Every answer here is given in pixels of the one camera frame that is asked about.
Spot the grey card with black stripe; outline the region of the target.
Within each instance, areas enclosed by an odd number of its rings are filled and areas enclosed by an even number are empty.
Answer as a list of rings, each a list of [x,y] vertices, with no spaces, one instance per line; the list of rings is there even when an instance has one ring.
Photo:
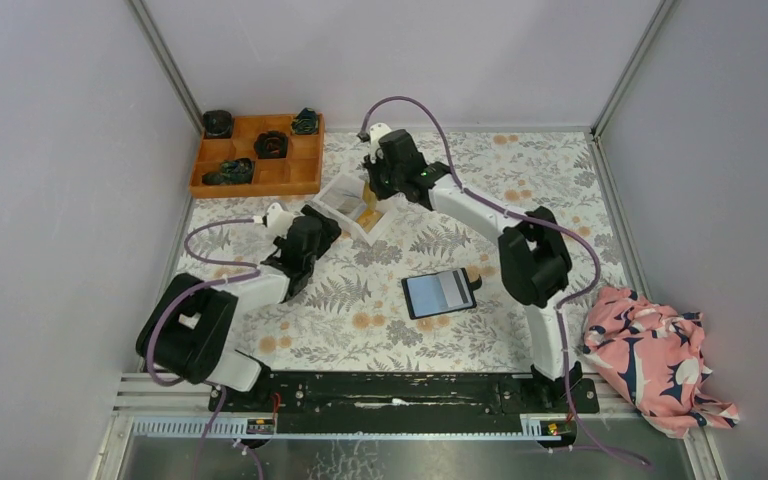
[[[443,305],[447,311],[470,309],[475,306],[463,269],[438,273],[437,278],[443,295]]]

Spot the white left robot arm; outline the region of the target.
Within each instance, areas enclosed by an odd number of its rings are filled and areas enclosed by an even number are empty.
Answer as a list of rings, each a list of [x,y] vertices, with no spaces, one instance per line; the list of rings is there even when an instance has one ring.
[[[242,408],[256,411],[269,401],[271,387],[260,377],[266,369],[261,361],[227,346],[234,318],[296,297],[342,230],[310,205],[291,212],[273,203],[265,214],[237,222],[266,228],[275,251],[259,263],[236,262],[238,274],[213,280],[176,275],[140,331],[135,350],[157,384],[230,388]]]

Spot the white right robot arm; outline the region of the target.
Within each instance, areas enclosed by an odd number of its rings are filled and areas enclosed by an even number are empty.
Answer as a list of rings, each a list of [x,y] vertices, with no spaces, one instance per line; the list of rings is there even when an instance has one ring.
[[[552,212],[544,207],[517,213],[484,196],[456,177],[454,168],[429,163],[404,129],[383,123],[358,134],[368,153],[363,167],[379,200],[403,195],[429,211],[448,216],[492,241],[497,247],[502,284],[526,308],[532,340],[533,370],[543,376],[533,386],[535,402],[557,412],[573,398],[565,375],[570,360],[567,335],[550,312],[569,285],[572,261]]]

